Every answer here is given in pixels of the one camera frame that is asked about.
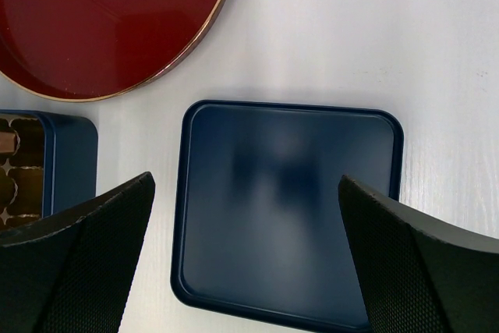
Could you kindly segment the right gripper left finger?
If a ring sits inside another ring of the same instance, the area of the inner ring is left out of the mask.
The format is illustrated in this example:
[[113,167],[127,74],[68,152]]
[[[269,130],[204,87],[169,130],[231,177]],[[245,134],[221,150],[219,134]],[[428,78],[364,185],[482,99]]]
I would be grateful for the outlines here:
[[3,332],[117,332],[155,181],[145,172],[48,218],[1,233]]

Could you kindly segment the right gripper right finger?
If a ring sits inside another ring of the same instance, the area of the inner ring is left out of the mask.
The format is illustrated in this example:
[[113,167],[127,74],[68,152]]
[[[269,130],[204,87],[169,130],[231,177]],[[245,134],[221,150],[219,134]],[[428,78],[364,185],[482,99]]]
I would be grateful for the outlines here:
[[374,332],[496,332],[498,241],[343,176],[338,199]]

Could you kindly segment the blue chocolate box with tray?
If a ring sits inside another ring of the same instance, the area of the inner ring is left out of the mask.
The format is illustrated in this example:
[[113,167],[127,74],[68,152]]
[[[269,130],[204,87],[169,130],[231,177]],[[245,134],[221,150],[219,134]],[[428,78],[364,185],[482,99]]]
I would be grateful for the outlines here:
[[2,230],[95,197],[98,134],[89,119],[3,109],[1,132],[18,136],[16,153],[1,156]]

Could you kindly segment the blue box lid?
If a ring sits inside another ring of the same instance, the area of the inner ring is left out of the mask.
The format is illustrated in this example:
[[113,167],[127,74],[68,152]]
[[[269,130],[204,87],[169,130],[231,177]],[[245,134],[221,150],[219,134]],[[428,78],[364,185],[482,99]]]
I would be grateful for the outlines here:
[[179,150],[175,296],[290,328],[368,332],[338,184],[349,175],[398,199],[403,144],[381,110],[193,104]]

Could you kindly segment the dark faceted chocolate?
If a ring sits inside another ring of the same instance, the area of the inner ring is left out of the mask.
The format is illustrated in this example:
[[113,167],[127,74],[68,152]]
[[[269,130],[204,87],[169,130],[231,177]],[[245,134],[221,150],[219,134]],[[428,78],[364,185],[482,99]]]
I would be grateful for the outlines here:
[[10,156],[16,153],[18,136],[16,133],[0,132],[0,155]]

